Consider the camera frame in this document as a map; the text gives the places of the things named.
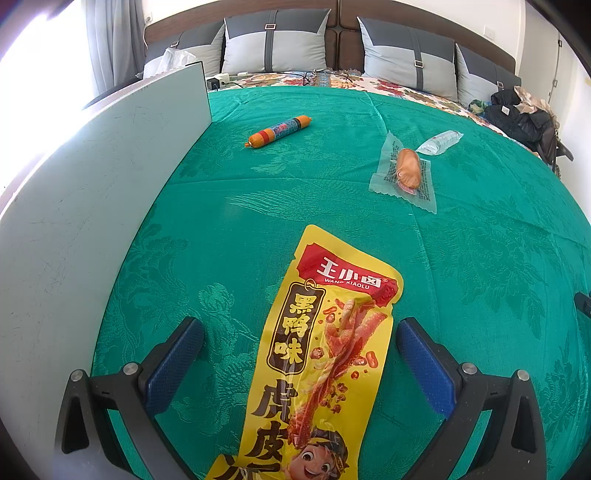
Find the metal screw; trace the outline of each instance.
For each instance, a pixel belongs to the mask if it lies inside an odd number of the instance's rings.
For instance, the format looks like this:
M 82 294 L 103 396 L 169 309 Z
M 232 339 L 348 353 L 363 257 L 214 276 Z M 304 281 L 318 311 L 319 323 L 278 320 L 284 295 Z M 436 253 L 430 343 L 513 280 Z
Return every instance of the metal screw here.
M 138 364 L 135 362 L 130 362 L 123 367 L 123 373 L 125 375 L 133 375 L 138 371 Z
M 81 379 L 83 375 L 84 372 L 82 370 L 74 370 L 70 375 L 70 378 L 73 382 L 78 382 L 78 380 Z
M 468 375 L 474 375 L 476 372 L 478 372 L 476 365 L 471 364 L 470 362 L 466 362 L 465 364 L 462 364 L 462 370 L 465 374 L 468 374 Z
M 517 371 L 517 377 L 520 380 L 523 380 L 524 382 L 527 382 L 530 379 L 529 373 L 526 372 L 525 370 L 518 370 Z

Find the headboard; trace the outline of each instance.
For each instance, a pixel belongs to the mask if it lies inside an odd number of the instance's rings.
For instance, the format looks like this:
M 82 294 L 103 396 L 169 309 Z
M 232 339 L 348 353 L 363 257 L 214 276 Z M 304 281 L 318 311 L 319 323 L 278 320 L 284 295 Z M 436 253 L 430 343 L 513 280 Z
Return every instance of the headboard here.
M 515 72 L 515 59 L 468 28 L 421 8 L 394 0 L 217 0 L 148 25 L 149 45 L 184 30 L 232 15 L 284 8 L 331 8 L 326 24 L 326 64 L 329 68 L 363 71 L 365 52 L 357 16 L 386 20 L 453 38 L 457 43 Z

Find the cartoon face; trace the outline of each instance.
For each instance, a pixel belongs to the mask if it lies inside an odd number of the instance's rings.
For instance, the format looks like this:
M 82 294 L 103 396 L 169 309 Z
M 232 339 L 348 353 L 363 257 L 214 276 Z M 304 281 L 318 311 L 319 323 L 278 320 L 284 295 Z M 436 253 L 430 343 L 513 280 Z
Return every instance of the cartoon face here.
M 308 445 L 293 457 L 288 471 L 291 480 L 328 480 L 335 467 L 331 451 L 322 445 Z

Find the beige cloth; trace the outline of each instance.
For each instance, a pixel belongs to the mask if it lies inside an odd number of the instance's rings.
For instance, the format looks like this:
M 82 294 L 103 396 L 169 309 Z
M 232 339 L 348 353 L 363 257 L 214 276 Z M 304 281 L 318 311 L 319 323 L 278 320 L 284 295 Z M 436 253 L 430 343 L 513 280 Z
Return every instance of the beige cloth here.
M 530 92 L 519 86 L 515 87 L 515 93 L 521 99 L 521 103 L 516 105 L 520 113 L 534 113 L 538 110 L 543 110 L 544 112 L 548 112 L 554 126 L 557 129 L 560 127 L 556 114 L 552 111 L 552 107 L 546 100 L 534 97 Z

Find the yellow snack package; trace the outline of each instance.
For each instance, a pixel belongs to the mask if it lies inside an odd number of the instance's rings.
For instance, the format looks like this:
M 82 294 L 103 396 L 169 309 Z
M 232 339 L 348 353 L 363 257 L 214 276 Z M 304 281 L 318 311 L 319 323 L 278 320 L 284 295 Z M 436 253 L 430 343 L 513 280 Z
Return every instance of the yellow snack package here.
M 262 331 L 238 456 L 206 480 L 357 480 L 400 274 L 306 227 Z

